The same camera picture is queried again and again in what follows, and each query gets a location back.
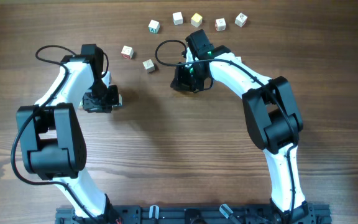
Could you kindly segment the wooden block blue picture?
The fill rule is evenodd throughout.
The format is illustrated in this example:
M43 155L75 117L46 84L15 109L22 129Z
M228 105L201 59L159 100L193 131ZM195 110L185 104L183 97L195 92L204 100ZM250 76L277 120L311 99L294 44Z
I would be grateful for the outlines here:
M119 100L119 102L118 102L117 106L122 106L122 95L121 94L119 94L118 100Z

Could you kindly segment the wooden block red stripes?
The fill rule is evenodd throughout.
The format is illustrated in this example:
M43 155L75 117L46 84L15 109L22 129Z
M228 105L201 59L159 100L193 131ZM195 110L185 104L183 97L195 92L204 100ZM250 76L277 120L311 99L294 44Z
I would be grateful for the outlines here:
M148 60L142 62L142 64L143 64L145 71L147 73L151 73L155 70L155 65L151 59L148 59Z

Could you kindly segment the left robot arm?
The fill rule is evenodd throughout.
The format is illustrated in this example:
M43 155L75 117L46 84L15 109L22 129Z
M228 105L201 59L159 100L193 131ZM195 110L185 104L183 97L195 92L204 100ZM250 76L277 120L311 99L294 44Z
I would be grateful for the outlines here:
M76 115L110 113L122 104L111 84L108 56L95 44L84 44L57 62L60 73L48 92L16 113L18 133L12 144L11 166L29 185L55 185L70 201L59 208L56 223L122 223L108 196L86 170L86 143Z

